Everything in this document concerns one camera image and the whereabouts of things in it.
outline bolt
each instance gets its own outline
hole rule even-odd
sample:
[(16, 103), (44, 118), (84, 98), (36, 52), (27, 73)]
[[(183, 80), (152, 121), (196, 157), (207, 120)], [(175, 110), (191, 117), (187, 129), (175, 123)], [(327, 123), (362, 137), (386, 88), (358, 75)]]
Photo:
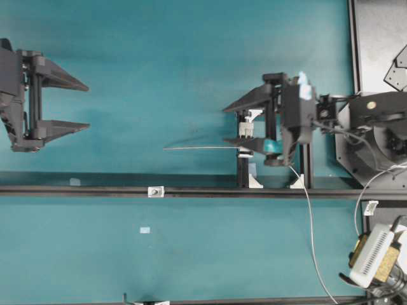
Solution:
[(367, 107), (369, 110), (372, 110), (372, 109), (376, 108), (376, 106), (377, 106), (377, 104), (376, 104), (376, 102), (374, 102), (374, 101), (368, 102), (368, 103), (366, 104), (366, 107)]
[(322, 110), (320, 113), (319, 113), (319, 116), (320, 117), (322, 117), (322, 118), (326, 118), (327, 116), (329, 115), (329, 111), (328, 110)]

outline white electronic device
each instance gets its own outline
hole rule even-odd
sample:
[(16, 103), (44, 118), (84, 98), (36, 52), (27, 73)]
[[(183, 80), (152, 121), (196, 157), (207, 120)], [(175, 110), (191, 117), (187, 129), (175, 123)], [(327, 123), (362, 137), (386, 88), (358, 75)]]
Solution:
[(385, 224), (377, 224), (370, 233), (361, 253), (350, 271), (350, 279), (368, 288), (394, 238)]

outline white cable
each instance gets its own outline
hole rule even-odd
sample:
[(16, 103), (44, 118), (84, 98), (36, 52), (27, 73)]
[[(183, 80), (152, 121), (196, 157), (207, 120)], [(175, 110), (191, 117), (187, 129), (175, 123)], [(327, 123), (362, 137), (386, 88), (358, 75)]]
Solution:
[(331, 300), (332, 300), (335, 304), (337, 304), (338, 302), (335, 300), (335, 298), (331, 295), (331, 293), (329, 292), (329, 290), (326, 288), (325, 282), (324, 282), (324, 280), (322, 279), (321, 273), (319, 272), (317, 257), (316, 257), (316, 255), (315, 255), (314, 215), (313, 215), (313, 213), (312, 213), (312, 205), (311, 205), (310, 197), (309, 197), (309, 195), (308, 195), (307, 188), (305, 187), (303, 181), (301, 180), (300, 175), (298, 175), (298, 173), (296, 172), (296, 170), (295, 170), (292, 166), (289, 166), (289, 168), (294, 172), (295, 176), (297, 176), (298, 180), (301, 182), (301, 186), (302, 186), (302, 188), (304, 189), (305, 196), (307, 197), (307, 201), (308, 201), (308, 211), (309, 211), (309, 214), (310, 214), (310, 232), (311, 232), (312, 261), (314, 262), (315, 272), (317, 273), (319, 283), (321, 283), (321, 286), (322, 286), (323, 289), (325, 290), (325, 293), (331, 298)]
[(373, 178), (371, 178), (368, 181), (368, 183), (366, 183), (366, 185), (364, 186), (363, 190), (361, 191), (361, 193), (356, 201), (356, 206), (355, 206), (355, 211), (354, 211), (354, 225), (355, 225), (355, 230), (356, 230), (356, 234), (358, 237), (359, 237), (360, 233), (359, 233), (359, 229), (357, 228), (357, 209), (359, 208), (359, 203), (361, 202), (362, 196), (363, 196), (364, 192), (367, 190), (367, 188), (369, 187), (369, 185), (373, 182), (373, 180), (375, 180), (377, 177), (379, 177), (387, 172), (388, 172), (388, 170), (383, 170), (380, 173), (374, 175)]
[(379, 176), (383, 175), (384, 173), (389, 173), (392, 170), (397, 170), (397, 169), (405, 169), (407, 168), (406, 166), (406, 162), (401, 163), (401, 164), (396, 164), (396, 165), (392, 165), (390, 166), (387, 170), (382, 170), (381, 172), (377, 173), (376, 175), (374, 175), (369, 181), (368, 183), (366, 183), (366, 185), (364, 186), (363, 190), (361, 191), (357, 201), (356, 201), (356, 206), (355, 206), (355, 210), (354, 210), (354, 225), (355, 225), (355, 230), (356, 230), (356, 234), (359, 236), (360, 232), (359, 229), (357, 228), (357, 209), (359, 208), (359, 204), (361, 202), (362, 196), (364, 194), (364, 192), (367, 190), (367, 188), (369, 187), (369, 185)]

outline teal surface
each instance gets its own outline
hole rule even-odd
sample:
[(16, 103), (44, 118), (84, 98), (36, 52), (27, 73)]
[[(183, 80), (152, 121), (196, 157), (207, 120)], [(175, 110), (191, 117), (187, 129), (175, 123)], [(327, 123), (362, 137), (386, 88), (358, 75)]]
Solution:
[[(338, 277), (353, 206), (314, 201), (334, 295), (362, 293)], [(3, 198), (0, 218), (1, 304), (324, 296), (306, 201)]]
[[(162, 148), (235, 136), (221, 110), (266, 72), (305, 71), (319, 93), (352, 91), (345, 0), (3, 0), (0, 35), (90, 87), (45, 89), (45, 119), (91, 124), (36, 154), (11, 152), (2, 128), (0, 171), (234, 174), (234, 151)], [(343, 174), (329, 155), (315, 150), (316, 175)]]
[[(45, 119), (92, 125), (36, 154), (11, 152), (0, 129), (0, 171), (12, 172), (1, 184), (63, 185), (76, 172), (86, 183), (97, 179), (85, 173), (104, 173), (103, 185), (133, 184), (125, 173), (222, 175), (204, 184), (220, 186), (235, 173), (234, 151), (162, 148), (234, 136), (235, 118), (221, 109), (265, 72), (305, 71), (319, 93), (352, 91), (341, 0), (3, 0), (0, 35), (91, 88), (45, 89)], [(345, 175), (332, 138), (315, 133), (314, 143), (315, 174)], [(254, 159), (259, 175), (289, 181), (286, 169)], [(361, 294), (337, 275), (355, 243), (354, 202), (314, 204), (328, 287)], [(150, 234), (139, 234), (146, 226)], [(2, 197), (0, 240), (0, 304), (111, 302), (123, 292), (131, 300), (324, 295), (302, 200)]]

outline sticker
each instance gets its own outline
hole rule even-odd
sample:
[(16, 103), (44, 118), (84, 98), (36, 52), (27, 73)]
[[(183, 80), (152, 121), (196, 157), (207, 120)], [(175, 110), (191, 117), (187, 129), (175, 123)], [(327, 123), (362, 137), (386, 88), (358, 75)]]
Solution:
[(150, 227), (140, 227), (140, 234), (150, 234)]
[(78, 178), (70, 178), (69, 179), (70, 186), (81, 186), (81, 179)]

